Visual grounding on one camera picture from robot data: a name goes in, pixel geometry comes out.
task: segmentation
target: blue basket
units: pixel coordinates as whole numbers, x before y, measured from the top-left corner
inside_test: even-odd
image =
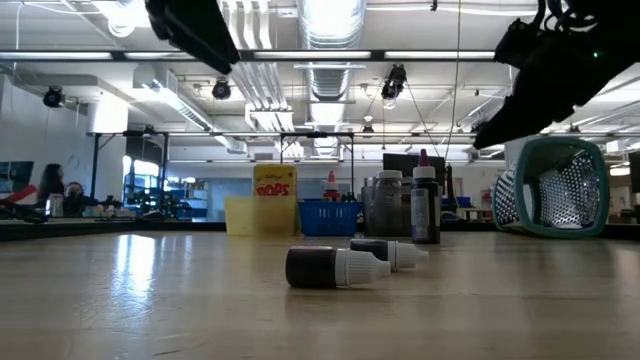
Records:
[[[305,236],[353,236],[360,203],[300,202],[300,220]]]

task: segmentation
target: mesh laundry basket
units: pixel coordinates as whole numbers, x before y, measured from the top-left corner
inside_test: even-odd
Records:
[[[492,207],[501,230],[570,239],[598,235],[609,210],[600,150],[575,138],[530,140],[498,178]]]

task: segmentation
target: teal basket rim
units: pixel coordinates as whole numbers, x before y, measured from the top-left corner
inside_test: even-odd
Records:
[[[592,144],[590,142],[584,141],[584,140],[580,140],[580,139],[575,139],[575,138],[570,138],[570,137],[548,137],[548,138],[540,138],[540,139],[533,139],[528,141],[524,147],[522,148],[522,152],[520,153],[520,156],[518,157],[518,161],[520,161],[520,159],[526,158],[529,156],[529,154],[531,153],[532,149],[540,144],[569,144],[569,145],[575,145],[577,147],[581,147],[589,152],[592,153],[596,153],[596,154],[600,154],[600,149],[598,148],[598,146],[596,146],[595,144]],[[594,156],[594,165],[596,168],[596,173],[598,175],[598,177],[600,179],[603,179],[602,181],[600,181],[599,184],[599,188],[600,188],[600,198],[601,199],[606,199],[606,202],[608,203],[609,201],[609,181],[608,181],[608,177],[607,177],[607,170],[606,170],[606,164],[604,162],[604,159],[602,158],[602,156]],[[514,188],[522,188],[523,187],[523,181],[524,181],[524,171],[525,171],[525,167],[524,166],[516,166],[516,171],[514,174]],[[525,201],[524,201],[524,194],[522,191],[517,191],[515,192],[515,202],[516,202],[516,210],[518,212],[518,217],[520,222],[522,223],[523,227],[526,228],[528,231],[538,234],[538,235],[542,235],[542,236],[546,236],[546,237],[554,237],[554,238],[563,238],[563,239],[574,239],[574,238],[585,238],[585,237],[593,237],[596,236],[598,234],[600,234],[603,230],[604,230],[604,226],[605,223],[607,221],[607,216],[608,216],[608,206],[603,206],[602,204],[598,205],[598,211],[596,213],[596,217],[594,219],[594,224],[598,224],[597,226],[594,226],[592,228],[589,229],[579,229],[579,230],[571,230],[571,231],[558,231],[558,230],[552,230],[549,229],[545,226],[542,225],[538,225],[533,223],[533,221],[531,221],[530,217],[529,217],[529,213],[527,212],[527,208],[525,205]]]

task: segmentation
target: workbench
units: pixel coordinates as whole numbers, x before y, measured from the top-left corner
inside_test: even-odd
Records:
[[[292,245],[129,232],[0,243],[3,359],[637,359],[640,245],[443,233],[414,271],[292,289]]]

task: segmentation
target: yellow container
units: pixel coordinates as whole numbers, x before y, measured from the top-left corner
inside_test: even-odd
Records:
[[[298,172],[292,165],[256,165],[253,168],[253,195],[296,196]]]
[[[224,211],[230,236],[290,237],[300,229],[295,196],[229,196]]]

